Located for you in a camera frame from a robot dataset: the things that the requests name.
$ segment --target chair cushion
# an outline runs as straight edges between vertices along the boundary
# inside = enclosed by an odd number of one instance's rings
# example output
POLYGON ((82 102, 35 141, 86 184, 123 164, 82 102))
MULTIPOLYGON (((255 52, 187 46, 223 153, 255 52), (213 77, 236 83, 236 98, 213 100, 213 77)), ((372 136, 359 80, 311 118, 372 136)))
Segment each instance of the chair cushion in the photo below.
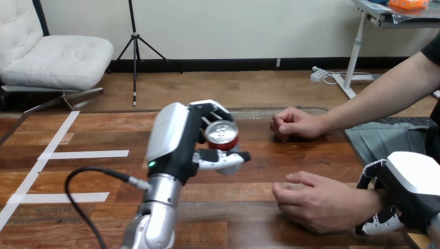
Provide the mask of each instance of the chair cushion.
POLYGON ((0 76, 43 37, 32 0, 0 0, 0 76))
POLYGON ((1 76, 7 86, 86 90, 104 75, 113 45, 102 38, 77 35, 43 37, 1 76))

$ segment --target can lid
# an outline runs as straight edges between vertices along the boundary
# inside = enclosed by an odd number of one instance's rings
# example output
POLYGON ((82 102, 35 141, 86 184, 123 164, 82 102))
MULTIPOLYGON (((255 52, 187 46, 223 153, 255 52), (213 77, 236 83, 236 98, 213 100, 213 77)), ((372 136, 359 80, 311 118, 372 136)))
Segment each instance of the can lid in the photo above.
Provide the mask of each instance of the can lid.
POLYGON ((216 121, 211 123, 205 130, 206 139, 216 144, 227 144, 238 135, 238 127, 231 121, 216 121))

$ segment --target white tape line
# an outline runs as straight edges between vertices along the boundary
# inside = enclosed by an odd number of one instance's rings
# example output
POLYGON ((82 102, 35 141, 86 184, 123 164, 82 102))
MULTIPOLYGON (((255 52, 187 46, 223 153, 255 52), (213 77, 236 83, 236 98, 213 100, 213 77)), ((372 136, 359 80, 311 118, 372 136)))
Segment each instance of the white tape line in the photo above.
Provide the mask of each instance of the white tape line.
MULTIPOLYGON (((76 202, 103 202, 107 199, 110 192, 98 193, 73 193, 72 198, 76 202)), ((8 203, 70 203, 64 193, 40 194, 27 193, 26 195, 12 195, 8 203)))
POLYGON ((129 150, 103 150, 103 151, 79 151, 79 152, 54 152, 43 153, 38 159, 78 159, 78 158, 103 158, 103 157, 126 157, 129 150))
MULTIPOLYGON (((55 134, 55 136, 53 136, 52 140, 47 145, 47 147, 43 153, 53 153, 55 151, 58 144, 63 139, 64 135, 66 135, 70 126, 72 126, 76 117, 78 117, 78 114, 79 114, 79 112, 70 112, 69 116, 66 118, 63 125, 60 127, 60 129, 55 134)), ((26 176, 24 181, 21 183, 20 187, 18 187, 18 189, 15 191, 15 195, 18 195, 18 196, 14 197, 14 202, 10 203, 8 200, 5 207, 0 212, 0 231, 6 225, 8 220, 11 218, 15 209, 17 209, 18 204, 23 200, 24 195, 29 191, 32 184, 34 184, 35 180, 38 177, 38 173, 41 172, 41 170, 43 170, 47 161, 48 161, 48 159, 37 160, 35 165, 32 167, 31 171, 29 172, 29 174, 26 176)))

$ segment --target white robotic hand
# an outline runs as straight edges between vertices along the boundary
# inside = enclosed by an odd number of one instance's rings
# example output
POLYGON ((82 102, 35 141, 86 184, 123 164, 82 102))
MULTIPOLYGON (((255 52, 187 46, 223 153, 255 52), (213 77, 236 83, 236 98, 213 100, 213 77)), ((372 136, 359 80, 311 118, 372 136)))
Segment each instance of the white robotic hand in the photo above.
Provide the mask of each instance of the white robotic hand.
POLYGON ((156 117, 150 134, 147 159, 149 189, 129 224, 121 249, 163 249, 174 243, 177 204, 182 187, 198 170, 224 169, 233 173, 250 160, 248 152, 199 149, 210 122, 233 121, 231 113, 216 101, 185 106, 173 103, 156 117))
POLYGON ((406 227, 427 234, 440 247, 440 165, 431 157, 394 152, 364 168, 357 188, 386 189, 392 206, 356 227, 359 235, 375 235, 406 227))

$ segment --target light stand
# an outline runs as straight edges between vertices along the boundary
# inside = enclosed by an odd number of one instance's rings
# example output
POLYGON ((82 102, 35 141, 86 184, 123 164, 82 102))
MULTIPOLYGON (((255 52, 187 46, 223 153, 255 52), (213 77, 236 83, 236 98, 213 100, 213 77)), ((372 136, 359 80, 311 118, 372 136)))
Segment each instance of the light stand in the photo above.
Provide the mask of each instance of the light stand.
POLYGON ((152 51, 154 51, 157 55, 162 57, 167 63, 169 63, 169 60, 165 58, 163 55, 161 55, 156 49, 154 49, 150 44, 148 44, 142 37, 136 32, 136 25, 134 24, 134 14, 133 14, 133 4, 131 3, 131 0, 128 0, 128 6, 130 7, 130 18, 131 18, 131 27, 133 28, 133 34, 131 35, 130 40, 128 41, 127 45, 119 55, 118 59, 116 59, 116 62, 119 63, 119 60, 121 59, 122 55, 127 50, 128 46, 133 42, 133 61, 134 61, 134 72, 133 72, 133 106, 136 106, 136 77, 137 77, 137 71, 136 71, 136 64, 141 62, 141 56, 139 54, 139 46, 138 46, 138 40, 141 40, 145 45, 147 45, 152 51))

